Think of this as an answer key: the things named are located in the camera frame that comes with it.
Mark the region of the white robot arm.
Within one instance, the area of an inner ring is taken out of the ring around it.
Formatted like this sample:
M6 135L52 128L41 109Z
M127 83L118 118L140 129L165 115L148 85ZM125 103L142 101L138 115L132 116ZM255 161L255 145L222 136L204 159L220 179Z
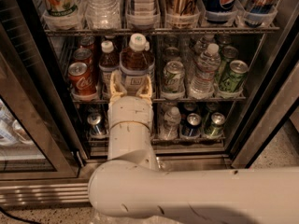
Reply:
M110 77L107 162L88 184L93 208L109 217L183 224L299 224L299 168L166 172L151 145L152 86L135 96Z

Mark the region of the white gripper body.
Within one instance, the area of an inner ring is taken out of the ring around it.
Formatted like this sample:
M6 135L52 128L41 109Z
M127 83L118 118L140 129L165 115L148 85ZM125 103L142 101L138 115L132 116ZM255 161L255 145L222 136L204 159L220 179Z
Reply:
M120 123L135 122L145 125L152 130L152 105L145 99L135 96L124 96L110 102L107 111L109 128Z

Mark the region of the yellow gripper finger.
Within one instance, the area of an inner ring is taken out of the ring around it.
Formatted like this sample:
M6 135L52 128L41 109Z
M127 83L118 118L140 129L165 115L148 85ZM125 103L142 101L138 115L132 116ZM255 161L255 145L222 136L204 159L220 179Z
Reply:
M116 102L127 94L127 90L121 84L121 72L115 70L110 77L110 102Z
M146 75L145 81L136 93L136 96L150 101L152 97L152 84L149 75Z

